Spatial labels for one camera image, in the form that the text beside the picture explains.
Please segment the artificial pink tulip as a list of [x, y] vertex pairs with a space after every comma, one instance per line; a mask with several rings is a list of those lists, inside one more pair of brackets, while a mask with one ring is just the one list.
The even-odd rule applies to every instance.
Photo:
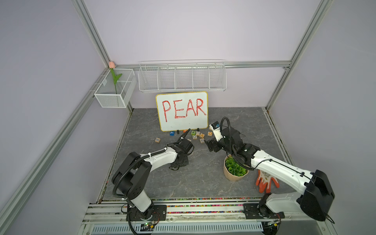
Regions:
[[110, 72], [111, 72], [111, 75], [112, 75], [112, 78], [113, 78], [113, 84], [114, 84], [114, 87], [115, 87], [115, 93], [118, 94], [118, 91], [117, 91], [117, 82], [118, 80], [122, 77], [122, 73], [119, 73], [119, 74], [116, 74], [114, 69], [116, 68], [116, 65], [113, 61], [110, 61], [109, 62], [109, 69], [110, 69]]

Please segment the aluminium frame rail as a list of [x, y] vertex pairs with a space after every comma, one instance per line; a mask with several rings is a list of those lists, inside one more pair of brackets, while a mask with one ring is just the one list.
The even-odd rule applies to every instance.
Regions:
[[[99, 33], [94, 26], [93, 20], [88, 12], [88, 9], [83, 1], [73, 1], [73, 6], [75, 7], [90, 39], [92, 40], [96, 50], [104, 63], [109, 60], [108, 53], [104, 48], [104, 44], [99, 36]], [[309, 44], [317, 28], [321, 24], [322, 19], [326, 15], [327, 11], [332, 5], [332, 1], [321, 1], [310, 20], [310, 23], [293, 55], [290, 60], [287, 61], [242, 61], [242, 62], [226, 62], [224, 68], [226, 69], [240, 69], [240, 68], [271, 68], [271, 67], [286, 67], [287, 71], [282, 76], [282, 79], [277, 85], [277, 88], [273, 92], [270, 101], [267, 104], [267, 110], [270, 110], [274, 104], [277, 95], [282, 89], [285, 81], [289, 77], [292, 69], [297, 64], [301, 55], [303, 54], [306, 46]], [[44, 151], [42, 156], [39, 158], [37, 163], [34, 165], [32, 170], [17, 188], [15, 193], [12, 195], [10, 200], [4, 206], [1, 211], [1, 234], [4, 235], [10, 229], [15, 219], [18, 217], [32, 194], [35, 192], [36, 188], [39, 186], [43, 177], [46, 175], [57, 156], [63, 149], [64, 145], [68, 141], [69, 137], [74, 132], [75, 128], [78, 126], [79, 122], [82, 120], [87, 110], [91, 106], [94, 100], [95, 89], [98, 88], [98, 84], [94, 84], [90, 91], [86, 94], [84, 99], [76, 107], [74, 112], [71, 114], [69, 119], [60, 129], [58, 134], [49, 144], [47, 149]]]

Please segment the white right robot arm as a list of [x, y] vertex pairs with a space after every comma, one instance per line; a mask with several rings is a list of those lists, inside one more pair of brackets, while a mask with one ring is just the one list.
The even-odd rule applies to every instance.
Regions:
[[260, 170], [294, 189], [293, 193], [266, 193], [259, 203], [259, 211], [267, 217], [270, 212], [303, 212], [317, 221], [329, 218], [335, 194], [326, 173], [311, 172], [279, 160], [259, 147], [244, 143], [240, 132], [221, 127], [218, 122], [209, 126], [214, 137], [206, 143], [209, 151], [226, 151], [234, 161], [247, 170]]

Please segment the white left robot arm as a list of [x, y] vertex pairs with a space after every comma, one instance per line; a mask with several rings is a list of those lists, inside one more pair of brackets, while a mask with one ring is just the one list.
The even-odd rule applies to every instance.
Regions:
[[153, 212], [153, 202], [145, 192], [145, 186], [152, 171], [169, 165], [178, 170], [189, 164], [188, 156], [194, 145], [191, 141], [180, 138], [167, 144], [163, 149], [147, 154], [129, 153], [118, 170], [114, 173], [112, 195], [125, 201], [146, 216]]

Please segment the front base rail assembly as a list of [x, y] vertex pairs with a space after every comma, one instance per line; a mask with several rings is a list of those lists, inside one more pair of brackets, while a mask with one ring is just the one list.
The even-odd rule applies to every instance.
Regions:
[[89, 205], [80, 235], [215, 235], [260, 234], [268, 228], [278, 235], [331, 235], [325, 222], [302, 212], [283, 212], [263, 218], [258, 197], [155, 199], [157, 211], [141, 219], [122, 201]]

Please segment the paper cup with green plant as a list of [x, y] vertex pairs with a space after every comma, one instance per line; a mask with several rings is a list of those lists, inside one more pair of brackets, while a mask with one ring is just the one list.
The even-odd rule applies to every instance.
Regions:
[[249, 170], [241, 167], [231, 155], [228, 155], [224, 160], [223, 172], [229, 181], [237, 182], [244, 178]]

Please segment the small white mesh basket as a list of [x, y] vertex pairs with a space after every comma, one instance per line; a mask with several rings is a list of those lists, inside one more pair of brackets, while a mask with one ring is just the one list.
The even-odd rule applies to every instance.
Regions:
[[133, 69], [109, 69], [94, 95], [102, 108], [127, 108], [136, 84]]

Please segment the whiteboard with red PEAR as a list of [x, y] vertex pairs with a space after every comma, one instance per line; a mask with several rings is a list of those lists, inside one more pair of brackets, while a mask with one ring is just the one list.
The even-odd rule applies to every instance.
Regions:
[[205, 129], [209, 126], [207, 92], [156, 95], [160, 130]]

